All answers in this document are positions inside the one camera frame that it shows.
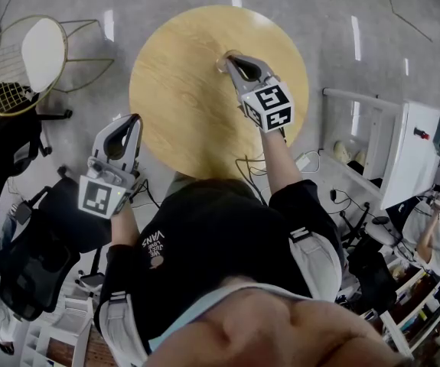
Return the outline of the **black office chair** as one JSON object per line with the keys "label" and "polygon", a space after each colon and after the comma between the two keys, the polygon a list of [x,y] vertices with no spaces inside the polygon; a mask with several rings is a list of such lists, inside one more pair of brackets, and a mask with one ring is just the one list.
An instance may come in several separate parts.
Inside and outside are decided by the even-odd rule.
{"label": "black office chair", "polygon": [[42,122],[70,119],[69,109],[61,114],[38,114],[34,109],[13,117],[0,116],[0,196],[10,177],[22,174],[38,155],[52,153],[41,140]]}
{"label": "black office chair", "polygon": [[381,247],[378,241],[367,238],[358,242],[347,258],[349,272],[360,283],[363,300],[378,314],[391,309],[397,298],[396,280],[380,253]]}
{"label": "black office chair", "polygon": [[24,320],[53,312],[80,256],[111,240],[108,220],[78,208],[78,190],[61,169],[54,186],[44,187],[16,209],[22,230],[0,251],[0,298]]}

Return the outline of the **white shelf with items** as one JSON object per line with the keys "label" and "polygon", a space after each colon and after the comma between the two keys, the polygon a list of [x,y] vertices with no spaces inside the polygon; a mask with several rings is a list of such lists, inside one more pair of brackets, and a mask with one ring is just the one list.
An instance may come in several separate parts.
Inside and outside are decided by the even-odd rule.
{"label": "white shelf with items", "polygon": [[412,358],[440,323],[440,277],[411,265],[395,265],[392,273],[397,280],[396,303],[382,314],[372,310],[364,318],[391,348]]}

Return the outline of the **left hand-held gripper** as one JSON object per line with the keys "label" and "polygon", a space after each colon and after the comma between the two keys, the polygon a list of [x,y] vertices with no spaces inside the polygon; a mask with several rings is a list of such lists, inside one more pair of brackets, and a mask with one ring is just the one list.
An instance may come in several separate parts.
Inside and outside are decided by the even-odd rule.
{"label": "left hand-held gripper", "polygon": [[80,210],[104,219],[122,210],[138,186],[142,131],[142,119],[134,113],[112,121],[97,134],[86,175],[80,176]]}

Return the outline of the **white seat cushion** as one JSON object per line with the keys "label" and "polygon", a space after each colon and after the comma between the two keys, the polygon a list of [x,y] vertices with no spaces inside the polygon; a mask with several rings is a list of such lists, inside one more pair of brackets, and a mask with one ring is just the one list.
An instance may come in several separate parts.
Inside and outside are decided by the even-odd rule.
{"label": "white seat cushion", "polygon": [[61,74],[67,55],[66,37],[53,19],[39,19],[24,36],[21,56],[29,86],[36,93],[48,89]]}

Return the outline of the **clear drinking glass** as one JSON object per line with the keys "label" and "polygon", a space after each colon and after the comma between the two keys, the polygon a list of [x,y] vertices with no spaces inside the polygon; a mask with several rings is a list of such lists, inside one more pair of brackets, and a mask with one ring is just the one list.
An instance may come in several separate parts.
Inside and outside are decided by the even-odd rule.
{"label": "clear drinking glass", "polygon": [[221,55],[216,61],[216,68],[220,73],[228,73],[227,70],[227,60],[231,56],[239,56],[242,53],[238,50],[228,50],[223,55]]}

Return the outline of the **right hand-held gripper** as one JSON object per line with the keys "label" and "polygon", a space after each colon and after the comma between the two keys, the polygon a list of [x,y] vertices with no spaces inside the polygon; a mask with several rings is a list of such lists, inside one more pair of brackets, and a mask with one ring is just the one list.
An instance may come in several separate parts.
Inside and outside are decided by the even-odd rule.
{"label": "right hand-held gripper", "polygon": [[283,129],[294,122],[294,99],[286,82],[272,78],[268,85],[253,90],[275,74],[260,59],[246,55],[229,55],[225,66],[240,97],[244,114],[263,132]]}

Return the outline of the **person's black printed shirt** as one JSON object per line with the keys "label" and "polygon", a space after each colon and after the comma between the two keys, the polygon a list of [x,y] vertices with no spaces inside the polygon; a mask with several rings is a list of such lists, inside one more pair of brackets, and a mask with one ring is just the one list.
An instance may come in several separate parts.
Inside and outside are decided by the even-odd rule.
{"label": "person's black printed shirt", "polygon": [[168,196],[134,246],[112,245],[94,320],[107,343],[143,362],[174,331],[232,294],[227,278],[295,300],[334,301],[344,255],[317,185],[271,207],[238,180]]}

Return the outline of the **white stool with black base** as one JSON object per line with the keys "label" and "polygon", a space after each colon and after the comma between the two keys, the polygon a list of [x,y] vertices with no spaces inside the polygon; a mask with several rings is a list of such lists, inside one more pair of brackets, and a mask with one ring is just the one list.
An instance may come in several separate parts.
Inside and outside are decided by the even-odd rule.
{"label": "white stool with black base", "polygon": [[394,247],[399,241],[399,235],[390,228],[388,216],[374,216],[370,213],[370,204],[365,202],[361,207],[362,215],[353,226],[346,217],[344,210],[339,212],[339,216],[347,225],[348,232],[341,237],[342,246],[345,249],[355,247],[359,242],[367,239],[374,239],[381,245]]}

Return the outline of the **person's right forearm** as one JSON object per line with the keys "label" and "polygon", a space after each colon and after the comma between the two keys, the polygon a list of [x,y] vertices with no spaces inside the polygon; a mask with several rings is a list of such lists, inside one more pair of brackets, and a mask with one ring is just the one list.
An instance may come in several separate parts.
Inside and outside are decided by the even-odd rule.
{"label": "person's right forearm", "polygon": [[302,178],[279,130],[260,132],[269,182],[271,207],[300,197]]}

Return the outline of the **person's left forearm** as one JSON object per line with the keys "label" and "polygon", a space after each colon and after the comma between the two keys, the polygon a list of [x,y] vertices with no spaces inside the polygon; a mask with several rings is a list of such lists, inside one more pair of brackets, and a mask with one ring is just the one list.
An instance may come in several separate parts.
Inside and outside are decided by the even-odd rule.
{"label": "person's left forearm", "polygon": [[139,228],[130,203],[111,218],[112,245],[134,246],[139,240]]}

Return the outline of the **white storage rack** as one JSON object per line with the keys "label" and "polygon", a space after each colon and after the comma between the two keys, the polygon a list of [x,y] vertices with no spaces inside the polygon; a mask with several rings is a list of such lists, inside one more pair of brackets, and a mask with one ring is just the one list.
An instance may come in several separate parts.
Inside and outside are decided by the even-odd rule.
{"label": "white storage rack", "polygon": [[65,297],[55,313],[30,323],[20,367],[84,367],[92,301]]}

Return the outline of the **white desk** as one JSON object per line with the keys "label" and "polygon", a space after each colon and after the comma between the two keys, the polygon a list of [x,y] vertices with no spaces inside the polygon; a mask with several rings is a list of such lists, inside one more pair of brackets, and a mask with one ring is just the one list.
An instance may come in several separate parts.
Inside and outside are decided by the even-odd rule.
{"label": "white desk", "polygon": [[[390,102],[341,89],[324,88],[321,154],[332,166],[371,193],[386,209],[428,190],[440,157],[433,145],[440,110],[419,102]],[[425,131],[430,139],[413,134]],[[352,155],[348,164],[334,158],[336,141]],[[354,161],[366,152],[365,167]]]}

